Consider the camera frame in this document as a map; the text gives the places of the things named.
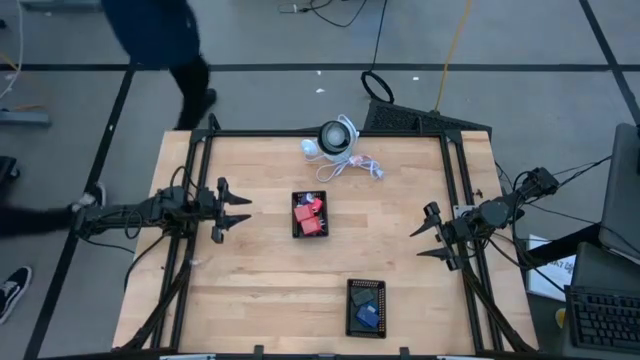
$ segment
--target black keyboard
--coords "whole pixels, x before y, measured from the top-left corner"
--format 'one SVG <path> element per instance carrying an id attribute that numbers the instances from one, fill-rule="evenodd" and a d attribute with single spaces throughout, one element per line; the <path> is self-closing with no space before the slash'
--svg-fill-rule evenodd
<path id="1" fill-rule="evenodd" d="M 640 354 L 640 292 L 567 286 L 565 294 L 575 346 Z"/>

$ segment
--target white paper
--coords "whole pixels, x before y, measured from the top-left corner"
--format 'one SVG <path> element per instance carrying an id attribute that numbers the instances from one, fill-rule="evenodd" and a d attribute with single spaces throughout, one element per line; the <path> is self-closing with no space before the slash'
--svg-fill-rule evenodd
<path id="1" fill-rule="evenodd" d="M 546 240 L 535 235 L 530 235 L 529 238 L 533 240 Z M 545 244 L 546 242 L 542 241 L 529 241 L 529 250 Z M 538 270 L 548 276 L 554 283 L 558 284 L 558 286 L 564 288 L 565 285 L 571 285 L 575 262 L 576 256 L 572 255 L 564 259 L 552 261 L 545 266 L 540 266 Z M 559 301 L 566 301 L 564 294 L 536 271 L 529 270 L 527 278 L 529 280 L 528 292 Z"/>

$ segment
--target wooden table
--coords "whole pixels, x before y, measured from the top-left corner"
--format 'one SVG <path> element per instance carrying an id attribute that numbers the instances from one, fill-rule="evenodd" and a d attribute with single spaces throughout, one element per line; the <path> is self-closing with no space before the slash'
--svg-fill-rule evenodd
<path id="1" fill-rule="evenodd" d="M 165 134 L 151 193 L 167 187 L 184 164 L 188 139 L 186 132 Z M 463 139 L 473 190 L 480 189 L 484 199 L 500 195 L 487 134 L 463 132 Z M 451 217 L 439 141 L 361 138 L 356 152 L 379 161 L 385 179 L 374 181 L 367 171 L 348 168 L 326 184 L 316 180 L 318 164 L 305 161 L 299 144 L 299 138 L 285 137 L 214 139 L 208 186 L 215 188 L 216 179 L 225 176 L 234 194 L 253 200 L 227 211 L 253 217 L 225 235 L 222 245 L 210 239 L 212 223 L 201 223 L 180 351 L 250 353 L 262 344 L 272 354 L 398 354 L 402 346 L 412 354 L 472 354 L 460 272 L 416 256 L 441 246 L 435 230 L 408 236 L 422 223 L 422 208 L 430 201 L 438 202 L 444 219 Z M 291 192 L 304 190 L 327 191 L 328 238 L 291 237 Z M 137 253 L 159 233 L 143 230 Z M 515 257 L 509 242 L 495 241 Z M 157 304 L 168 245 L 164 241 L 132 272 L 114 346 L 129 340 Z M 520 270 L 492 247 L 486 256 L 498 307 L 537 348 Z M 386 281 L 386 339 L 345 336 L 348 278 Z M 486 313 L 478 304 L 484 344 L 490 348 Z M 167 312 L 164 345 L 173 316 L 173 310 Z"/>

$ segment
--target gray floor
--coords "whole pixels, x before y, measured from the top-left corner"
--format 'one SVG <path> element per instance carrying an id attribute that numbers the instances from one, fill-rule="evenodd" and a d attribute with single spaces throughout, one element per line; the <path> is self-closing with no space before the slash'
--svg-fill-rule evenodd
<path id="1" fill-rule="evenodd" d="M 312 14 L 281 15 L 285 1 L 191 0 L 199 19 L 202 51 L 212 64 L 366 63 L 375 46 L 382 0 L 371 0 L 351 28 L 338 29 Z M 621 64 L 640 63 L 633 0 L 591 0 Z M 328 16 L 348 19 L 359 1 L 336 2 Z M 444 61 L 464 0 L 390 1 L 380 42 L 380 62 Z M 15 29 L 12 0 L 0 0 L 0 18 Z M 25 62 L 52 64 L 127 62 L 102 14 L 25 14 Z M 0 49 L 17 58 L 17 34 L 0 31 Z M 455 63 L 605 64 L 578 1 L 477 0 Z M 0 87 L 6 83 L 0 74 Z M 430 110 L 439 72 L 380 72 L 397 103 Z M 27 72 L 2 107 L 45 105 L 50 129 L 0 128 L 0 154 L 19 159 L 23 175 L 12 203 L 64 205 L 82 191 L 122 80 L 122 72 Z M 286 71 L 212 74 L 219 90 L 215 111 L 224 128 L 272 129 L 319 125 L 344 113 L 364 124 L 368 98 L 359 72 Z M 625 74 L 640 92 L 640 74 Z M 102 181 L 112 202 L 134 202 L 149 191 L 164 130 L 173 126 L 179 91 L 166 72 L 139 72 L 116 130 Z M 562 170 L 611 152 L 613 129 L 633 123 L 611 73 L 452 72 L 442 113 L 493 127 L 496 159 L 514 176 L 546 166 Z M 541 201 L 550 209 L 598 220 L 608 165 Z M 521 234 L 555 238 L 584 224 L 531 209 Z M 32 288 L 10 320 L 0 326 L 3 359 L 22 358 L 66 234 L 0 242 L 0 277 L 29 264 Z M 96 241 L 133 248 L 119 233 Z M 131 255 L 81 243 L 74 256 L 41 356 L 106 351 L 122 301 Z M 544 349 L 553 351 L 553 312 L 558 303 L 531 297 Z"/>

